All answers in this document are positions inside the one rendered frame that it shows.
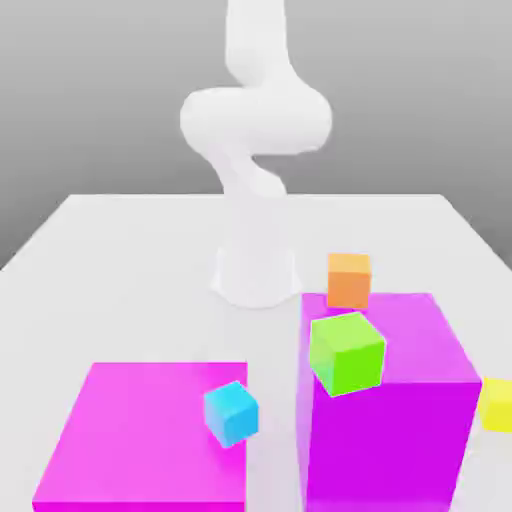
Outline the small orange cube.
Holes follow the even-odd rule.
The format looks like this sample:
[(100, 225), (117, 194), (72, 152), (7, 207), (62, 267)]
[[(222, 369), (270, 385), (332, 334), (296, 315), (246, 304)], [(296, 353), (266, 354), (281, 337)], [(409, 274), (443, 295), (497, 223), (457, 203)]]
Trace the small orange cube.
[(368, 307), (371, 290), (371, 262), (367, 254), (328, 255), (327, 305), (330, 308)]

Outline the small green cube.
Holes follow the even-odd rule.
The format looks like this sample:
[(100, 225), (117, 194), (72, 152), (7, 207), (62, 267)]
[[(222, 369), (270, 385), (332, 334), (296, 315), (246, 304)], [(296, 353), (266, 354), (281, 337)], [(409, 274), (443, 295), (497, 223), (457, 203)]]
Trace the small green cube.
[(381, 385), (387, 342), (361, 313), (315, 319), (310, 366), (331, 398)]

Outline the small blue cube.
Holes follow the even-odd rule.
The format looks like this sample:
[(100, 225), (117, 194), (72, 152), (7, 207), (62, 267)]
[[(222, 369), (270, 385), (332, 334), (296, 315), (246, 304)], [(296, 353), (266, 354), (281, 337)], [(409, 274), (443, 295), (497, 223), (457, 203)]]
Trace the small blue cube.
[(259, 405), (239, 381), (232, 381), (204, 395), (204, 418), (227, 449), (258, 432)]

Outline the small yellow cube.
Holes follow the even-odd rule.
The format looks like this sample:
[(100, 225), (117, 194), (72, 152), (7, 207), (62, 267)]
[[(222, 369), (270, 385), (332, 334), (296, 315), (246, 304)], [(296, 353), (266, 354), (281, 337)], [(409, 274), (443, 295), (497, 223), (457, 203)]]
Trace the small yellow cube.
[(485, 377), (478, 411), (485, 430), (512, 433), (512, 380)]

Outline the large pink box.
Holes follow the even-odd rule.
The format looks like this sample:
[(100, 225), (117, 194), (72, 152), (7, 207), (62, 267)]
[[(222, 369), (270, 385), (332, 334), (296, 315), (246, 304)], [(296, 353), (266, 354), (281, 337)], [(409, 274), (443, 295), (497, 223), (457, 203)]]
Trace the large pink box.
[(34, 512), (246, 512), (246, 446), (204, 422), (204, 393), (232, 381), (246, 363), (93, 364)]

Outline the large purple box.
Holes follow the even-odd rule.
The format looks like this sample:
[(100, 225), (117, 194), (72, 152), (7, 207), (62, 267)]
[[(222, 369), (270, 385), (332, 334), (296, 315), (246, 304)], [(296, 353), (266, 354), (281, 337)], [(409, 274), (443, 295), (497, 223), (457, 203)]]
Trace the large purple box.
[(380, 386), (330, 397), (309, 363), (312, 321), (341, 314), (301, 297), (296, 444), (304, 512), (448, 512), (481, 378), (434, 298), (373, 293), (387, 341)]

